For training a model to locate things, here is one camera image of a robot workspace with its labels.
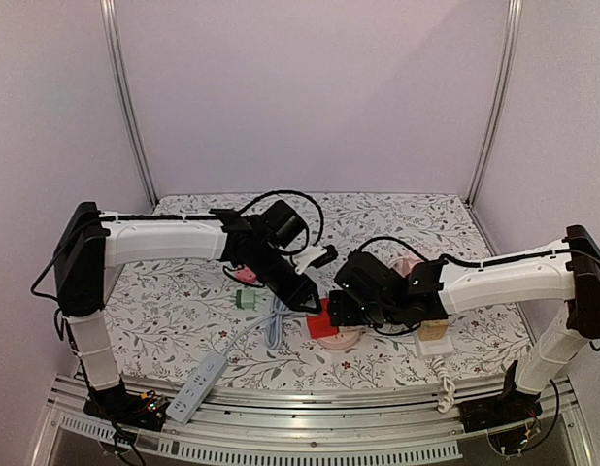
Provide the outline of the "pink plug adapter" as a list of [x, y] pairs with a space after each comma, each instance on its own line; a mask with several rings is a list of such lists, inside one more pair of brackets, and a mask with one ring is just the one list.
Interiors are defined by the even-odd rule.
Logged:
[[235, 278], [243, 283], [256, 284], [256, 274], [249, 268], [241, 268], [235, 272]]

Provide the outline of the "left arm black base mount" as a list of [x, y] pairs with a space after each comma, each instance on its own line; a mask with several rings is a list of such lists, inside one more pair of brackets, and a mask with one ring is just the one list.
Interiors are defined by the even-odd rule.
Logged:
[[99, 394], [90, 395], [83, 411], [112, 424], [160, 432], [166, 419], [168, 397], [158, 395], [153, 390], [138, 395], [130, 393], [111, 394], [102, 398]]

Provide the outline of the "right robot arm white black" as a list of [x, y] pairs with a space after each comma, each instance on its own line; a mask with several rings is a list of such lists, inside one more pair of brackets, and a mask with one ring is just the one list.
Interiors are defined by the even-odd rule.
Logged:
[[334, 279], [327, 312], [332, 325], [403, 325], [485, 306], [556, 300], [551, 325], [506, 378], [507, 389], [491, 403], [498, 422], [525, 412], [528, 396], [547, 382], [588, 342], [600, 340], [600, 249], [581, 225], [564, 238], [511, 255], [467, 262], [448, 254], [422, 260], [407, 276], [364, 249], [354, 250]]

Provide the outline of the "red cube adapter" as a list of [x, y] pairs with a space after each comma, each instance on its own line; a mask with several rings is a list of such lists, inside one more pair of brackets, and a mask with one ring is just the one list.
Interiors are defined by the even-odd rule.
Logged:
[[331, 322], [328, 313], [329, 303], [329, 298], [321, 299], [321, 312], [318, 315], [306, 316], [309, 334], [312, 339], [328, 338], [339, 334], [339, 328]]

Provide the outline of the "round pink socket base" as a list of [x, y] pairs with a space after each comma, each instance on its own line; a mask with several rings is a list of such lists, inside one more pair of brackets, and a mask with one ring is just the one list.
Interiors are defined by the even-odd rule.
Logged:
[[326, 350], [343, 351], [354, 347], [361, 339], [364, 331], [353, 328], [339, 331], [336, 335], [317, 339], [318, 344]]

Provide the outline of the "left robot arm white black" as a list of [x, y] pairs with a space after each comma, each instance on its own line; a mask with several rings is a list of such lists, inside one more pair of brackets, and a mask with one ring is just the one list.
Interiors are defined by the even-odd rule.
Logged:
[[67, 321], [71, 345], [96, 394], [95, 403], [111, 420], [124, 421], [133, 414], [134, 403], [124, 393], [102, 316], [106, 269], [170, 259], [229, 263], [250, 269], [292, 311], [317, 314], [321, 310], [317, 285], [306, 273], [314, 259], [299, 256], [309, 250], [323, 256], [326, 250], [311, 240], [289, 249], [299, 235], [309, 234], [307, 222], [283, 200], [253, 215], [242, 208], [160, 216], [104, 213], [95, 203], [82, 202], [30, 292], [45, 298], [38, 287], [53, 274], [55, 293], [50, 300]]

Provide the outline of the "light green plug adapter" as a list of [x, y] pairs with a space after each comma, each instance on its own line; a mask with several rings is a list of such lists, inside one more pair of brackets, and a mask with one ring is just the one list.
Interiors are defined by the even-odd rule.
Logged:
[[241, 289], [235, 294], [235, 306], [242, 311], [258, 311], [264, 302], [264, 297], [256, 289]]

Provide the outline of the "grey blue power strip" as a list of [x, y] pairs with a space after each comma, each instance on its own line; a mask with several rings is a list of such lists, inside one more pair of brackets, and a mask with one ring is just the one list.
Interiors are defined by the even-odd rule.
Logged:
[[185, 384], [166, 409], [166, 416], [186, 425], [216, 385], [227, 367], [227, 359], [218, 352], [208, 354], [187, 377]]

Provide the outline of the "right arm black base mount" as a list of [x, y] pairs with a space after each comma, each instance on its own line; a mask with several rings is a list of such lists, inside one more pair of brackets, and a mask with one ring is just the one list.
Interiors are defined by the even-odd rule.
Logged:
[[458, 404], [459, 421], [466, 433], [525, 421], [542, 413], [540, 397], [510, 391], [465, 401]]

